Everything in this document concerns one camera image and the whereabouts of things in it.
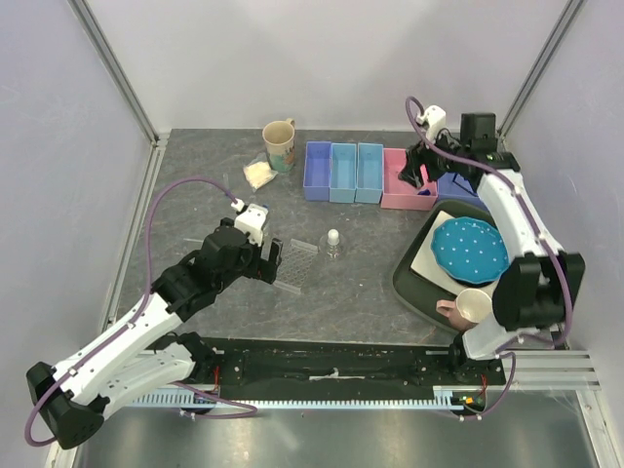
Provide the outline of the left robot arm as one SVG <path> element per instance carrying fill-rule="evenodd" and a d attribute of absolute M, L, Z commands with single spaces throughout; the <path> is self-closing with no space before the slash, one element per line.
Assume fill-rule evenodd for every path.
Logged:
<path fill-rule="evenodd" d="M 150 356 L 144 350 L 169 335 L 241 277 L 271 284 L 282 261 L 280 240 L 262 257 L 268 211 L 250 205 L 223 218 L 200 249 L 147 285 L 146 294 L 114 326 L 71 357 L 26 373 L 34 405 L 63 449 L 89 440 L 114 412 L 156 388 L 217 380 L 221 359 L 196 332 L 180 334 Z"/>

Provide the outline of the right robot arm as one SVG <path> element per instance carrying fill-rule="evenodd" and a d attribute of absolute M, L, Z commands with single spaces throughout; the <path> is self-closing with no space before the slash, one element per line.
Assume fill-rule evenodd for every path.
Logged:
<path fill-rule="evenodd" d="M 493 291 L 492 313 L 450 345 L 444 359 L 448 376 L 469 383 L 481 373 L 482 363 L 502 359 L 504 351 L 524 339 L 551 349 L 564 345 L 585 262 L 578 253 L 566 253 L 546 229 L 515 157 L 498 151 L 494 114 L 462 115 L 457 143 L 436 140 L 446 125 L 439 106 L 421 107 L 409 121 L 420 141 L 408 149 L 408 162 L 426 169 L 432 180 L 446 173 L 467 179 L 487 207 L 510 261 Z"/>

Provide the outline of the glass flask with stopper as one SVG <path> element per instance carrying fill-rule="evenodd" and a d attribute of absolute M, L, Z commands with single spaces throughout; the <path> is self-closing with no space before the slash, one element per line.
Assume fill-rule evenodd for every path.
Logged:
<path fill-rule="evenodd" d="M 336 260 L 344 255 L 346 241 L 337 229 L 331 228 L 320 239 L 319 250 L 324 257 Z"/>

